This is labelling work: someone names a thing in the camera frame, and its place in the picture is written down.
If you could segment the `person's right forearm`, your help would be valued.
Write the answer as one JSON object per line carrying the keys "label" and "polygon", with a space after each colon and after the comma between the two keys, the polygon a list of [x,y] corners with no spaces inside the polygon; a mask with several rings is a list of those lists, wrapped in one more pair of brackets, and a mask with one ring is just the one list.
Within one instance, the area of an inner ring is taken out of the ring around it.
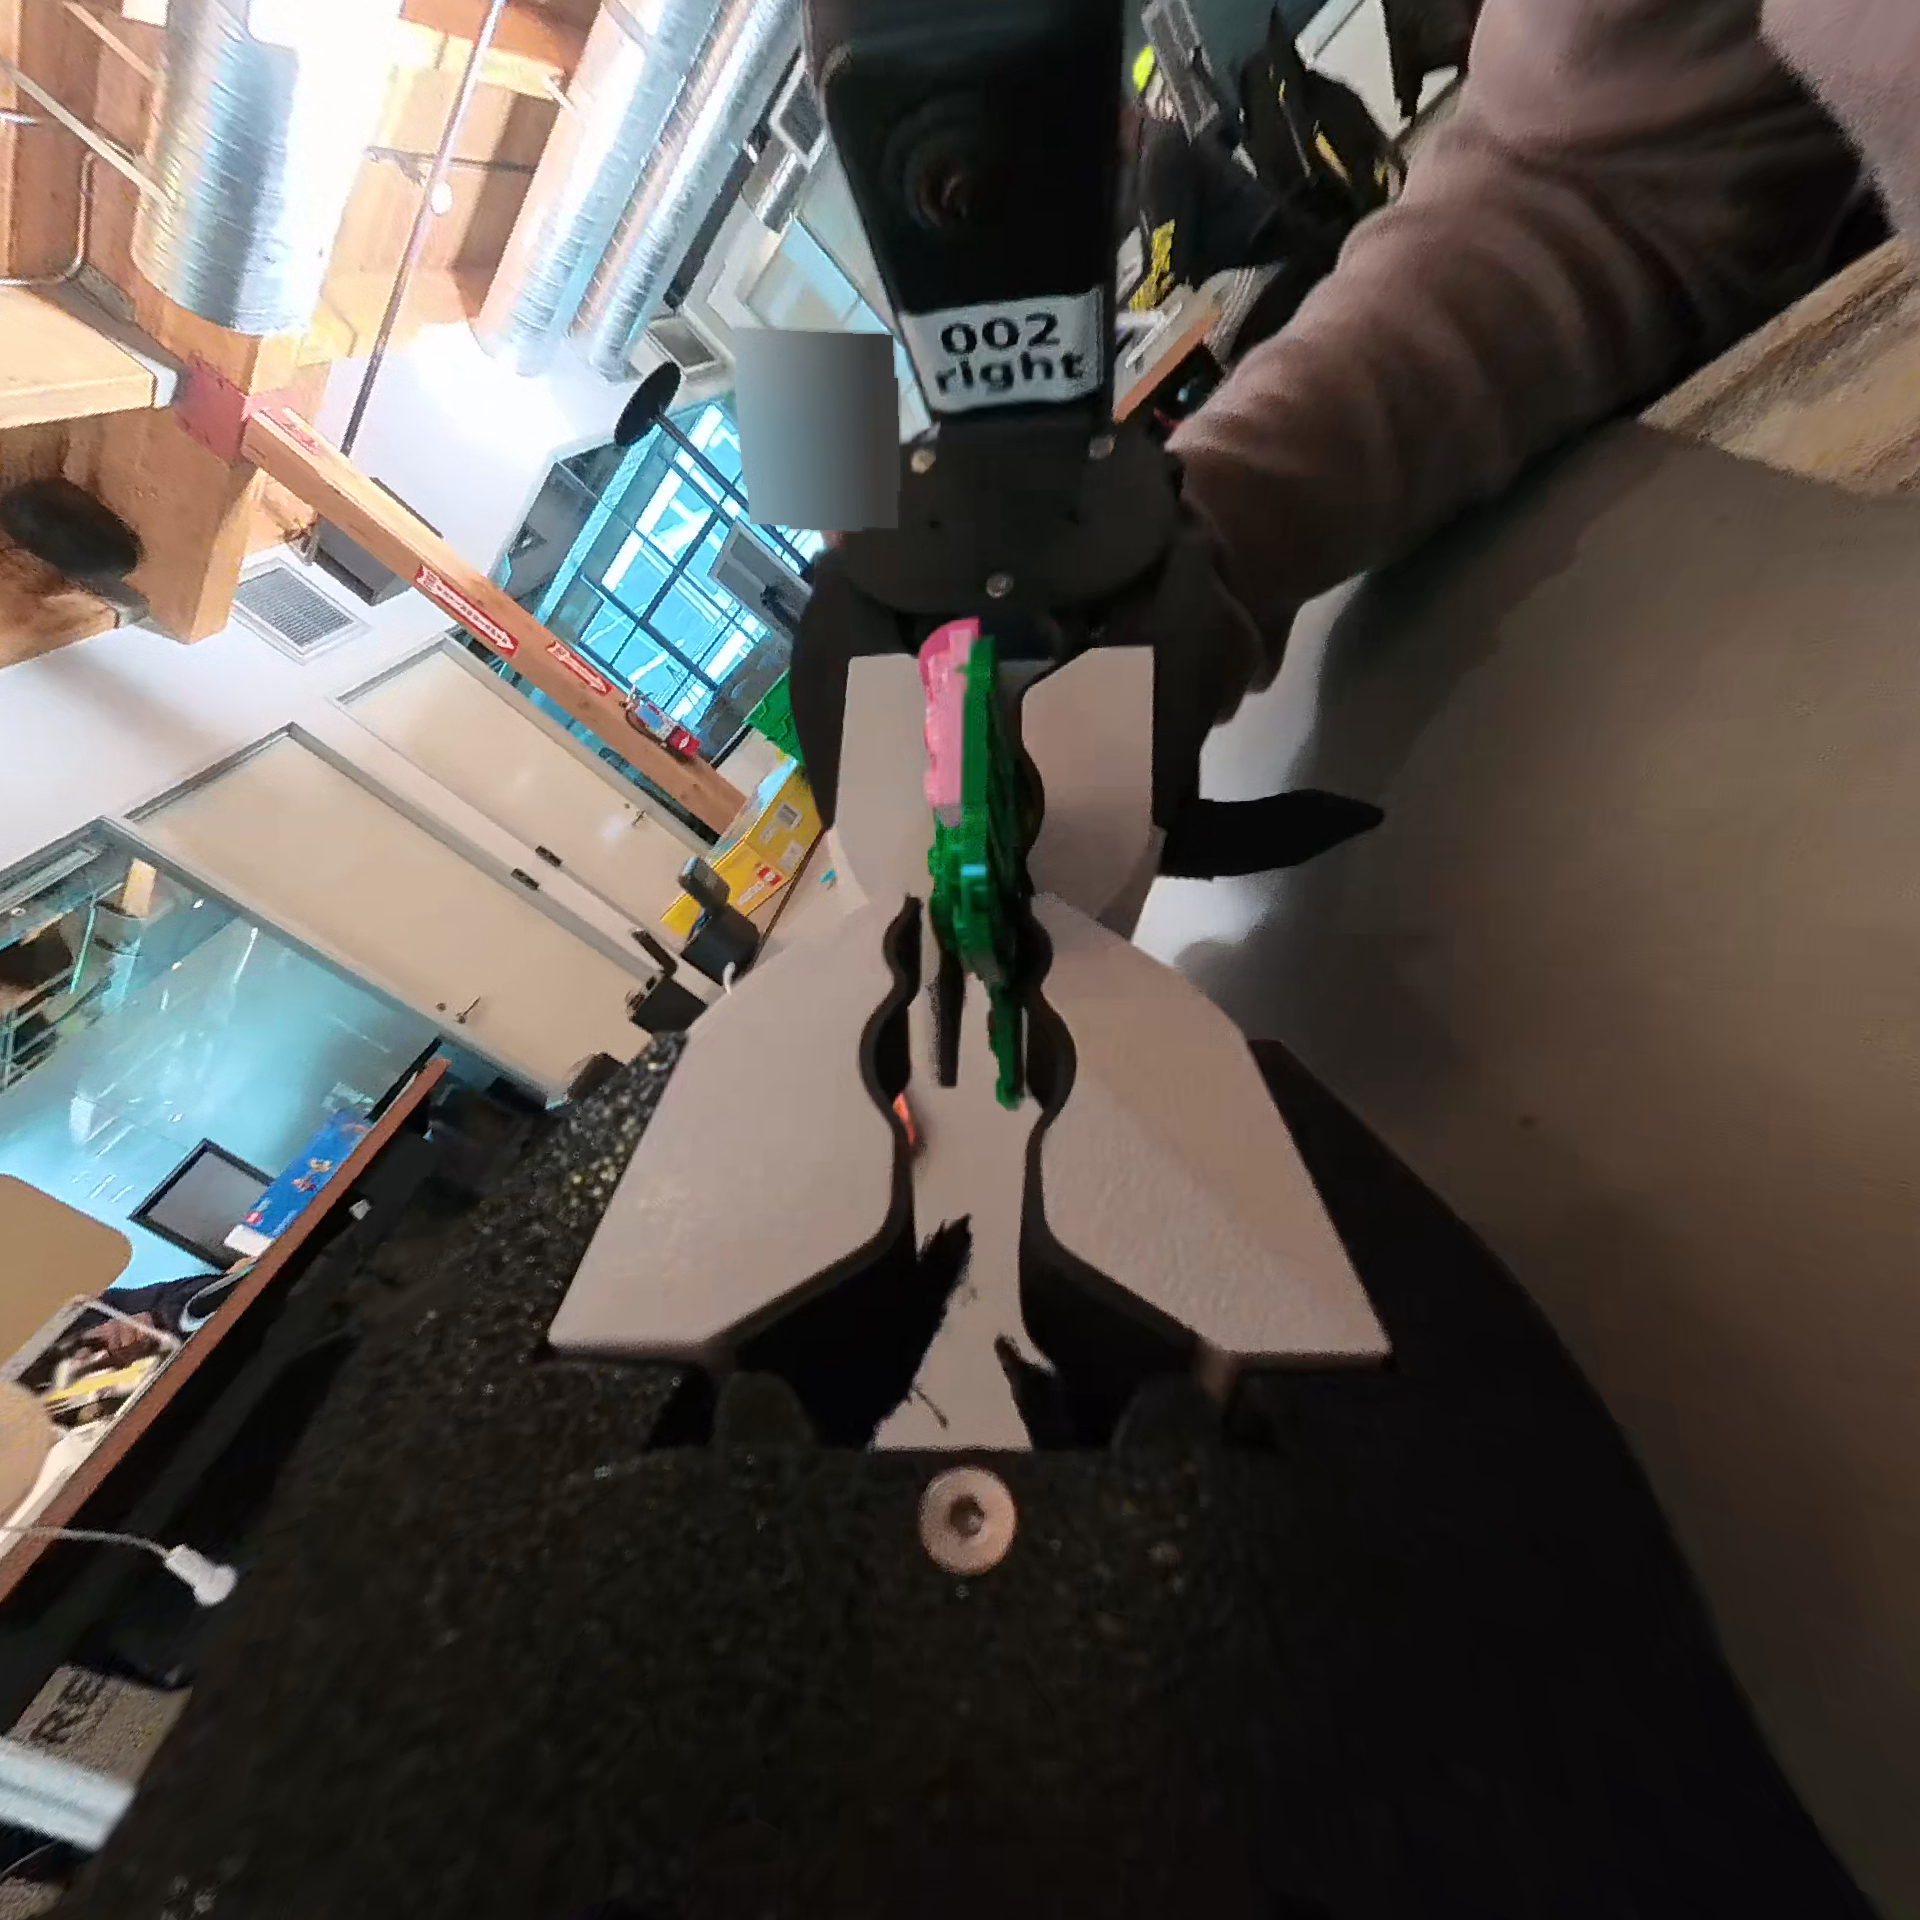
{"label": "person's right forearm", "polygon": [[1173,437],[1232,593],[1203,727],[1296,612],[1814,290],[1854,204],[1915,244],[1915,2],[1486,2],[1451,120]]}

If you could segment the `black backpack with yellow tags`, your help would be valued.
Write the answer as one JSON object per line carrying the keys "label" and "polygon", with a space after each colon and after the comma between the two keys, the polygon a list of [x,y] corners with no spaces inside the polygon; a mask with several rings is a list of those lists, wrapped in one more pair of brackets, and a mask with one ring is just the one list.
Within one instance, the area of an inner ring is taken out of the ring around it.
{"label": "black backpack with yellow tags", "polygon": [[1225,85],[1187,2],[1142,2],[1120,116],[1117,419],[1157,437],[1296,316],[1405,185],[1363,95],[1274,6]]}

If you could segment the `black desk device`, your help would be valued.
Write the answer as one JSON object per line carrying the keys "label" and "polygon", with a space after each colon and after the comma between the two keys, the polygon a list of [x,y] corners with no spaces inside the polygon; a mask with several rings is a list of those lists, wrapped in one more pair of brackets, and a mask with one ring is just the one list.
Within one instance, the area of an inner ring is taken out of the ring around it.
{"label": "black desk device", "polygon": [[681,895],[694,904],[693,931],[681,942],[681,960],[716,986],[749,973],[762,949],[762,931],[732,900],[727,883],[704,858],[688,858],[680,874]]}

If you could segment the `glass office window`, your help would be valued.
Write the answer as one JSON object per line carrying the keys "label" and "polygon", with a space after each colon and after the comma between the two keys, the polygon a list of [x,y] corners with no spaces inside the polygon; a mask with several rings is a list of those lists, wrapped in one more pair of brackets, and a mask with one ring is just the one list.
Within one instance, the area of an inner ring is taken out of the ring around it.
{"label": "glass office window", "polygon": [[4,1174],[117,1227],[120,1289],[207,1273],[135,1223],[195,1146],[277,1176],[435,1045],[431,1023],[111,830],[4,869]]}

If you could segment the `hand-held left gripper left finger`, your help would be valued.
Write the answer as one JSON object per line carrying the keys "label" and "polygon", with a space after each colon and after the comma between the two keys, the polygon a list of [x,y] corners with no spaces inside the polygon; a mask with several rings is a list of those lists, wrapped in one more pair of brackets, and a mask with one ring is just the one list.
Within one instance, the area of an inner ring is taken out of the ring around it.
{"label": "hand-held left gripper left finger", "polygon": [[916,935],[916,897],[874,897],[708,1006],[549,1327],[555,1355],[721,1362],[911,1219],[874,1047],[916,993]]}

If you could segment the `frosted glass wall panel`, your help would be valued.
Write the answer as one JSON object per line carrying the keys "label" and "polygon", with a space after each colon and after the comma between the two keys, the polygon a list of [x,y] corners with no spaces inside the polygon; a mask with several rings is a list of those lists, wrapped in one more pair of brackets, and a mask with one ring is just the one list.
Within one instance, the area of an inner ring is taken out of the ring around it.
{"label": "frosted glass wall panel", "polygon": [[510,892],[635,978],[681,973],[716,993],[688,967],[686,935],[667,929],[686,900],[693,830],[453,641],[352,683],[331,709],[368,740],[367,770],[435,812]]}
{"label": "frosted glass wall panel", "polygon": [[543,1101],[650,1045],[635,953],[303,727],[124,824],[162,866]]}

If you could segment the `silver ventilation duct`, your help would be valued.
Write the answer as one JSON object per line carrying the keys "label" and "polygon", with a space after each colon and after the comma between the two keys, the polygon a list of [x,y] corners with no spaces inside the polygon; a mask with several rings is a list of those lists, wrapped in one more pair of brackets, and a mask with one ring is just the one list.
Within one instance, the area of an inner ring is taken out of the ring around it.
{"label": "silver ventilation duct", "polygon": [[398,2],[169,2],[129,260],[178,309],[303,329],[375,133]]}
{"label": "silver ventilation duct", "polygon": [[506,371],[551,367],[713,21],[716,2],[596,10],[473,320],[478,345]]}
{"label": "silver ventilation duct", "polygon": [[716,195],[739,147],[739,98],[750,92],[776,2],[667,2],[650,46],[646,130],[631,189],[603,244],[572,344],[603,383],[628,378],[631,345]]}

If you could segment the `white wall vent grille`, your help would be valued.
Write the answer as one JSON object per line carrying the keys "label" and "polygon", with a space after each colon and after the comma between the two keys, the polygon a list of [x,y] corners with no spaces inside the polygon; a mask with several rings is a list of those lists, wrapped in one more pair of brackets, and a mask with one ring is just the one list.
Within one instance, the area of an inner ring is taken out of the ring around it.
{"label": "white wall vent grille", "polygon": [[291,559],[266,559],[237,578],[231,622],[298,662],[323,661],[371,634],[367,617]]}

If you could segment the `yellow lego box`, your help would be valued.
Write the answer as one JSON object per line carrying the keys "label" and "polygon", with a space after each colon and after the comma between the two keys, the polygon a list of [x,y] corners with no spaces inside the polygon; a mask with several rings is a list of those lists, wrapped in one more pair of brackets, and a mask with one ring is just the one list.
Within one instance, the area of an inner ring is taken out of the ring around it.
{"label": "yellow lego box", "polygon": [[658,912],[658,942],[676,953],[693,942],[703,900],[686,885],[693,866],[704,866],[757,935],[770,935],[792,885],[823,837],[820,808],[798,755],[779,755],[749,795],[727,834],[704,855],[681,862],[676,892]]}

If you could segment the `black wall-mounted box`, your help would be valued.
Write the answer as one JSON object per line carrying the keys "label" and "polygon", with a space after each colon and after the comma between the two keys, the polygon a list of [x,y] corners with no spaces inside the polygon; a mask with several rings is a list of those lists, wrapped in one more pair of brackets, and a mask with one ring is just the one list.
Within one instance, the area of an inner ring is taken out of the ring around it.
{"label": "black wall-mounted box", "polygon": [[375,559],[361,542],[331,521],[317,521],[310,525],[310,561],[368,608],[381,608],[401,593],[411,593],[411,578]]}

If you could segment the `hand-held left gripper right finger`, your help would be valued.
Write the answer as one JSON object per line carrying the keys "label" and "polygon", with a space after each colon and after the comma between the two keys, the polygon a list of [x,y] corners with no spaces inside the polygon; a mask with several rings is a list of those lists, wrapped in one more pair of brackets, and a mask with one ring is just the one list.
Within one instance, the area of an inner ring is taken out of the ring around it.
{"label": "hand-held left gripper right finger", "polygon": [[1184,978],[1037,897],[1068,1090],[1034,1137],[1054,1244],[1208,1367],[1376,1367],[1391,1340],[1256,1057]]}

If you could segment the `red beam bracket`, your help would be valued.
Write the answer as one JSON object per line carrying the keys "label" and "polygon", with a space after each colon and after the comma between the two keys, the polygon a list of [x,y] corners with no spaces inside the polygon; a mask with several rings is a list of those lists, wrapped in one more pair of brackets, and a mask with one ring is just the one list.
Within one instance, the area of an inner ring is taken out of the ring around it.
{"label": "red beam bracket", "polygon": [[245,458],[245,430],[253,412],[253,394],[237,390],[212,362],[186,362],[176,378],[169,412],[178,430],[220,461],[237,464]]}

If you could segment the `black dome ceiling speaker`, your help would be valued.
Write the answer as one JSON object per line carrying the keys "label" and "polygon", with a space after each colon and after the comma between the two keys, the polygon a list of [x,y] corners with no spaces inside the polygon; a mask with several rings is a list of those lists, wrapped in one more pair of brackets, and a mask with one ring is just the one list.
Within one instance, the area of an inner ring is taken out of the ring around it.
{"label": "black dome ceiling speaker", "polygon": [[129,523],[64,478],[32,478],[4,492],[4,532],[64,580],[126,588],[142,544]]}

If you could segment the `tan chair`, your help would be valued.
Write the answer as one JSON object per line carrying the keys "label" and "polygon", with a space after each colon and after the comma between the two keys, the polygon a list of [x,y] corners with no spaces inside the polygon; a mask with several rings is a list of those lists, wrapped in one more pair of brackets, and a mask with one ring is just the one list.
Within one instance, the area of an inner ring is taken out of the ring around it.
{"label": "tan chair", "polygon": [[4,1176],[4,1362],[73,1301],[99,1301],[129,1267],[129,1239]]}

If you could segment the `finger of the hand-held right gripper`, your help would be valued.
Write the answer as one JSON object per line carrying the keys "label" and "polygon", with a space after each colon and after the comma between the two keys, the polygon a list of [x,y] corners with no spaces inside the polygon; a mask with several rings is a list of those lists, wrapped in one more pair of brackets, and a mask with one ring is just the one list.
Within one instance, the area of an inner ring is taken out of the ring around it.
{"label": "finger of the hand-held right gripper", "polygon": [[1094,646],[1034,678],[1019,701],[1043,824],[1028,848],[1037,895],[1132,938],[1164,834],[1152,819],[1157,661]]}
{"label": "finger of the hand-held right gripper", "polygon": [[857,657],[846,674],[837,869],[862,900],[927,897],[935,819],[924,800],[924,683],[911,657]]}

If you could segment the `blue lego box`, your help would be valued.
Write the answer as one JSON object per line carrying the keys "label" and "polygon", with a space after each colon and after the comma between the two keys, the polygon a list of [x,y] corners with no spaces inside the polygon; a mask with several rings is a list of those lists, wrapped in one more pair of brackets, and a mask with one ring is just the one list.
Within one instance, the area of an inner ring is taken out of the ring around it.
{"label": "blue lego box", "polygon": [[291,1157],[265,1186],[250,1211],[224,1233],[221,1249],[237,1256],[261,1256],[291,1226],[317,1205],[323,1188],[342,1174],[371,1121],[355,1112],[331,1115],[319,1129]]}

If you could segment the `wooden desk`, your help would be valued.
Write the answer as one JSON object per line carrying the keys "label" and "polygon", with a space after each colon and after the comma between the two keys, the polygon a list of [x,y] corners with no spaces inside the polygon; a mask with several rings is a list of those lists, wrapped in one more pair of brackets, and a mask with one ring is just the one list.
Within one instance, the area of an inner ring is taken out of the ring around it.
{"label": "wooden desk", "polygon": [[158,1372],[50,1504],[9,1529],[7,1617],[53,1609],[55,1586],[166,1570],[184,1546],[178,1515],[207,1477],[287,1367],[331,1334],[355,1264],[431,1176],[431,1117],[448,1076],[443,1045],[411,1066],[323,1188],[265,1254],[245,1260],[201,1334]]}

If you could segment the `large paned window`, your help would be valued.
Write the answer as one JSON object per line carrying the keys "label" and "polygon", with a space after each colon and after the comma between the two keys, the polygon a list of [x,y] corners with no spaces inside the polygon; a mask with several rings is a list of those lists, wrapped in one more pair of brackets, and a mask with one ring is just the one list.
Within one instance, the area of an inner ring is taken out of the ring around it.
{"label": "large paned window", "polygon": [[727,402],[559,461],[496,566],[510,598],[718,764],[779,678],[823,537],[755,523]]}

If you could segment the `black monitor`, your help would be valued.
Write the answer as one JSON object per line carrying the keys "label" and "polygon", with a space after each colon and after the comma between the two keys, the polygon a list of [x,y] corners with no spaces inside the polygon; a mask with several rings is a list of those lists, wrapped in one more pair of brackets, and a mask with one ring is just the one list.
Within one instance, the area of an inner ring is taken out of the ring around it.
{"label": "black monitor", "polygon": [[135,1209],[129,1226],[212,1267],[227,1267],[227,1233],[272,1188],[265,1174],[212,1140],[198,1140]]}

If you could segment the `green and pink lego build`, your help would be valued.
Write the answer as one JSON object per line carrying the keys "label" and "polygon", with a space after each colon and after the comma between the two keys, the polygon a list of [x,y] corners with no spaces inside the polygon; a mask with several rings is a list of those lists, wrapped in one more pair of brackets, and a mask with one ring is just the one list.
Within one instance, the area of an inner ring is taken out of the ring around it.
{"label": "green and pink lego build", "polygon": [[1016,1112],[1028,1085],[1024,993],[1037,973],[1028,852],[1043,830],[1043,786],[1004,715],[998,646],[979,622],[957,617],[931,632],[916,669],[938,1076],[957,1089],[966,991],[979,986],[995,1105]]}

